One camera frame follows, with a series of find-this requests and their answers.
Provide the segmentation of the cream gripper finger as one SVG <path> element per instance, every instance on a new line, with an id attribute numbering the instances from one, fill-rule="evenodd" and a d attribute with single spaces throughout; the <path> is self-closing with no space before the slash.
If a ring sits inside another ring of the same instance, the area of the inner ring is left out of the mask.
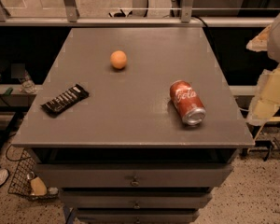
<path id="1" fill-rule="evenodd" d="M 266 51 L 270 30 L 271 25 L 268 25 L 258 35 L 256 35 L 247 43 L 246 48 L 255 52 Z"/>
<path id="2" fill-rule="evenodd" d="M 255 95 L 248 108 L 246 121 L 261 126 L 269 121 L 280 108 L 280 64 L 269 71 L 264 69 L 257 83 Z"/>

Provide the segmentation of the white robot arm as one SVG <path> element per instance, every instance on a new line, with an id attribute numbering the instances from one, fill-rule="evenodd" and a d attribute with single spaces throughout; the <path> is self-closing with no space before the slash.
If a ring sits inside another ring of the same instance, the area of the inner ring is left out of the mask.
<path id="1" fill-rule="evenodd" d="M 255 52 L 266 51 L 271 60 L 278 62 L 272 70 L 259 76 L 257 90 L 248 108 L 247 122 L 261 126 L 280 108 L 280 13 L 273 23 L 250 40 L 246 48 Z"/>

